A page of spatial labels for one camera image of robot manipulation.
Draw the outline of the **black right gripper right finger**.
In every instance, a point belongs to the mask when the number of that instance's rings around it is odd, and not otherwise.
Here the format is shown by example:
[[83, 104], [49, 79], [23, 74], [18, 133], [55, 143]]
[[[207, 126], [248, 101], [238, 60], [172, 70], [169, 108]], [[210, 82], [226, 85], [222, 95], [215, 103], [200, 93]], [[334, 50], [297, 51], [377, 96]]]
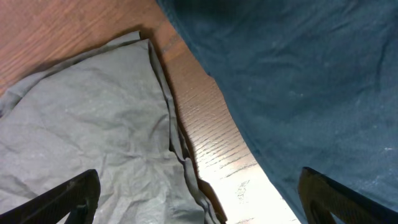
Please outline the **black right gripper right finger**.
[[298, 194], [309, 223], [397, 223], [397, 212], [310, 167], [302, 169]]

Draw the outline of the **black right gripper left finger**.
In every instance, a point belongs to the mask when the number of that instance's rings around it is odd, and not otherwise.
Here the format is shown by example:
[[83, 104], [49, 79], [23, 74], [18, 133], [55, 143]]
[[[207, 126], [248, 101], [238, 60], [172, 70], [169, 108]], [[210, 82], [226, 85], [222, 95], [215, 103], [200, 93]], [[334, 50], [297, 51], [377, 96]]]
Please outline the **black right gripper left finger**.
[[92, 224], [101, 192], [98, 173], [89, 169], [42, 195], [1, 214], [1, 223]]

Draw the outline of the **grey shorts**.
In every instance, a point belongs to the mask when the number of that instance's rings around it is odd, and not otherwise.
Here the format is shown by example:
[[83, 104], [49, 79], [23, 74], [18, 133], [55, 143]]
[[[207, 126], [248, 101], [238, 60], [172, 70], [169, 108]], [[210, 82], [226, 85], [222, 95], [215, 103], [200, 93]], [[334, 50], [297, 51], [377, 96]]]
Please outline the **grey shorts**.
[[218, 223], [152, 43], [139, 32], [1, 96], [1, 211], [94, 169], [95, 223]]

